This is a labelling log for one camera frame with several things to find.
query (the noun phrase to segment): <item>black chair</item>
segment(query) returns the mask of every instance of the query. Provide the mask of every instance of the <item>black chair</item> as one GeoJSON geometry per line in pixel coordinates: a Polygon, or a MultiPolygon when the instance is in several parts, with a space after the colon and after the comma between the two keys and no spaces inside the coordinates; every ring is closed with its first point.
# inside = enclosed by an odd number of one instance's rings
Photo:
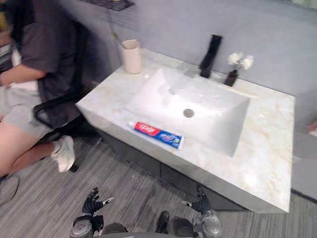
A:
{"type": "MultiPolygon", "coordinates": [[[[89,31],[82,24],[78,22],[76,22],[75,24],[76,24],[76,30],[77,30],[77,43],[76,43],[77,52],[75,57],[76,72],[74,74],[74,78],[72,82],[72,87],[74,89],[74,92],[66,94],[62,97],[49,100],[33,108],[33,114],[35,119],[39,121],[40,123],[43,123],[46,126],[53,129],[52,132],[44,136],[37,144],[43,144],[53,140],[58,140],[63,135],[71,135],[72,137],[77,137],[77,136],[94,137],[97,135],[96,131],[91,126],[89,126],[89,124],[87,123],[83,115],[81,114],[75,120],[59,128],[54,128],[50,124],[49,121],[41,117],[41,113],[46,109],[56,107],[59,104],[63,104],[66,102],[67,103],[72,102],[74,104],[77,103],[80,99],[86,96],[91,90],[91,89],[85,88],[82,82],[82,68],[83,68],[83,58],[84,58],[83,55],[86,51],[89,31]]],[[[77,170],[78,170],[78,166],[76,164],[74,164],[70,169],[70,171],[73,173],[76,172],[77,170]]]]}

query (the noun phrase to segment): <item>man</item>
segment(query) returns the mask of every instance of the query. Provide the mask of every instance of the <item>man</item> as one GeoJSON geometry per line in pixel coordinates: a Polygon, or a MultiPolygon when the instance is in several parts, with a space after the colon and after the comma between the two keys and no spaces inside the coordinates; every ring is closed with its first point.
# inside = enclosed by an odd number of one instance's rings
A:
{"type": "MultiPolygon", "coordinates": [[[[0,74],[0,177],[49,155],[65,172],[75,159],[72,138],[35,146],[52,129],[37,122],[32,109],[71,91],[75,27],[55,0],[0,1],[13,49],[13,68],[0,74]]],[[[61,126],[73,119],[73,112],[64,105],[43,116],[61,126]]]]}

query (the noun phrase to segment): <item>cable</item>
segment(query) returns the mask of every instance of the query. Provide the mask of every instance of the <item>cable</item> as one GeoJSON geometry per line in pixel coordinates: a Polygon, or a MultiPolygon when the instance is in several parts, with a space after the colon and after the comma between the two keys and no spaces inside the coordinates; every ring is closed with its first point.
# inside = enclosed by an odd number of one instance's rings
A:
{"type": "Polygon", "coordinates": [[[16,189],[15,189],[15,191],[14,191],[14,194],[13,194],[13,196],[12,196],[11,198],[9,198],[9,199],[7,199],[6,201],[0,203],[0,206],[3,206],[3,205],[5,205],[5,204],[7,204],[8,202],[10,202],[10,201],[15,197],[15,195],[16,195],[18,189],[19,189],[20,180],[21,180],[21,179],[20,179],[20,177],[19,177],[18,175],[12,174],[12,175],[10,175],[10,176],[1,177],[1,178],[0,178],[0,196],[1,196],[1,189],[2,189],[1,184],[2,184],[5,180],[8,180],[8,179],[10,179],[10,178],[12,178],[12,177],[13,177],[13,178],[16,178],[16,180],[17,180],[16,189]]]}

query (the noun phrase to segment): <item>faucet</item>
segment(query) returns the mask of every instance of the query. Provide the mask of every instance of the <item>faucet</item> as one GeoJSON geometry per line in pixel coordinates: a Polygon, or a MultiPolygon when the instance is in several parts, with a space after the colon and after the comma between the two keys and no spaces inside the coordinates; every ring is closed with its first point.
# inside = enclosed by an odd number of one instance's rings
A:
{"type": "Polygon", "coordinates": [[[209,45],[208,52],[201,62],[199,69],[201,69],[200,76],[204,78],[209,78],[211,74],[211,67],[214,62],[214,58],[218,52],[222,36],[212,35],[212,39],[209,45]]]}

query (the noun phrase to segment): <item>drain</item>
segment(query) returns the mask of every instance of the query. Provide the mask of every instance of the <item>drain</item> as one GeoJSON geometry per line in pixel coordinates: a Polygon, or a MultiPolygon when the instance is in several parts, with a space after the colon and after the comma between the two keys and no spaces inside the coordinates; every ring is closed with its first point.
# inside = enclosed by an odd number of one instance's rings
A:
{"type": "Polygon", "coordinates": [[[187,118],[193,117],[194,114],[195,114],[194,111],[191,110],[191,109],[185,109],[185,110],[183,111],[183,115],[184,115],[185,117],[187,117],[187,118]]]}

